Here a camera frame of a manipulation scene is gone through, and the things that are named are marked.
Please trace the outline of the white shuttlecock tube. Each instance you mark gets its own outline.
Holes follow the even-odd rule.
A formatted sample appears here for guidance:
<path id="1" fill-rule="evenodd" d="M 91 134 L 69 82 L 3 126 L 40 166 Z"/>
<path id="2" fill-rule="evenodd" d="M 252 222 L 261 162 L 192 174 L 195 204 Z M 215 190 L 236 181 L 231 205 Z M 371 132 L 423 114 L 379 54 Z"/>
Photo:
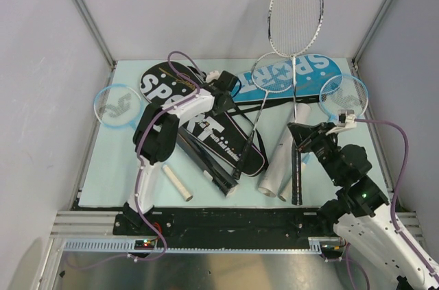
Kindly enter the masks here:
<path id="1" fill-rule="evenodd" d="M 259 183 L 260 193 L 275 197 L 280 189 L 288 167 L 291 166 L 291 150 L 293 137 L 288 127 L 285 127 L 274 150 L 268 169 Z"/>

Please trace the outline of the black racket bag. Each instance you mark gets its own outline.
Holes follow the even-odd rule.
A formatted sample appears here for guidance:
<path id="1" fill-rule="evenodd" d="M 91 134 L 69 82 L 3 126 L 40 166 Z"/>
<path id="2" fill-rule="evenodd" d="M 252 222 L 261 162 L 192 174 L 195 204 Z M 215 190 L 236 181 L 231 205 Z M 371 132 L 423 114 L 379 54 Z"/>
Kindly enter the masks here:
<path id="1" fill-rule="evenodd" d="M 245 148 L 249 135 L 234 120 L 233 91 L 239 79 L 228 71 L 203 75 L 179 62 L 160 62 L 143 72 L 139 89 L 150 103 L 170 108 L 189 137 L 242 175 L 259 175 L 268 167 L 266 153 Z"/>

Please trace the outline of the black shuttlecock tube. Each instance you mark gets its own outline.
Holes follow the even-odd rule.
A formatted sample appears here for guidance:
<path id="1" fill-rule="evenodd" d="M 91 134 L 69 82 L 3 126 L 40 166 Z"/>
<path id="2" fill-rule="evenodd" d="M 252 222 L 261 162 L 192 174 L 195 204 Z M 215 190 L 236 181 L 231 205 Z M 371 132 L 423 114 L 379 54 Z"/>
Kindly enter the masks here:
<path id="1" fill-rule="evenodd" d="M 225 197 L 236 189 L 238 182 L 184 128 L 178 130 L 176 142 Z"/>

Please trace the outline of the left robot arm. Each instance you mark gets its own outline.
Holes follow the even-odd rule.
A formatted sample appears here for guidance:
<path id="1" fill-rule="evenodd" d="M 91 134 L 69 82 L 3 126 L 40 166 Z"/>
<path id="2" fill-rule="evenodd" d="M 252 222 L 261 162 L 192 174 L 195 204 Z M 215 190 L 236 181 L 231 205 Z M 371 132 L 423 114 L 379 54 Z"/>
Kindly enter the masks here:
<path id="1" fill-rule="evenodd" d="M 152 218 L 147 213 L 154 207 L 158 173 L 174 152 L 179 129 L 199 114 L 217 115 L 230 110 L 234 105 L 231 93 L 238 82 L 228 71 L 211 72 L 202 83 L 178 70 L 161 73 L 156 79 L 174 80 L 189 93 L 170 104 L 149 103 L 134 131 L 139 171 L 126 204 L 134 211 L 128 226 L 137 234 L 145 234 L 152 227 Z"/>

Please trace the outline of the white racket black handle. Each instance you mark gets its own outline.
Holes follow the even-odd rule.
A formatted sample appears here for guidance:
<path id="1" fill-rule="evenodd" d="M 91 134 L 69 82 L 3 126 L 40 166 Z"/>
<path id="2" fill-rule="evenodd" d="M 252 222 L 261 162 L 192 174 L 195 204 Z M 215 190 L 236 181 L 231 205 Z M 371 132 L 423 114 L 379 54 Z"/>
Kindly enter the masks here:
<path id="1" fill-rule="evenodd" d="M 323 13 L 323 0 L 270 0 L 268 38 L 276 54 L 292 61 L 295 123 L 298 121 L 296 59 L 316 40 Z"/>

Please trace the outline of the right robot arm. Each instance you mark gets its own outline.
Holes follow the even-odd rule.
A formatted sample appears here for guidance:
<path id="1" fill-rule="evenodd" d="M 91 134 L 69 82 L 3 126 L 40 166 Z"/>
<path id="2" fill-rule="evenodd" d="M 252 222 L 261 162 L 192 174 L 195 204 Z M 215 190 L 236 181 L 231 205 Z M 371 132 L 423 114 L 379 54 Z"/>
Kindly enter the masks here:
<path id="1" fill-rule="evenodd" d="M 317 211 L 318 230 L 347 240 L 400 289 L 437 289 L 438 263 L 407 231 L 387 195 L 368 176 L 366 149 L 340 147 L 334 123 L 289 123 L 301 153 L 312 153 L 338 187 Z"/>

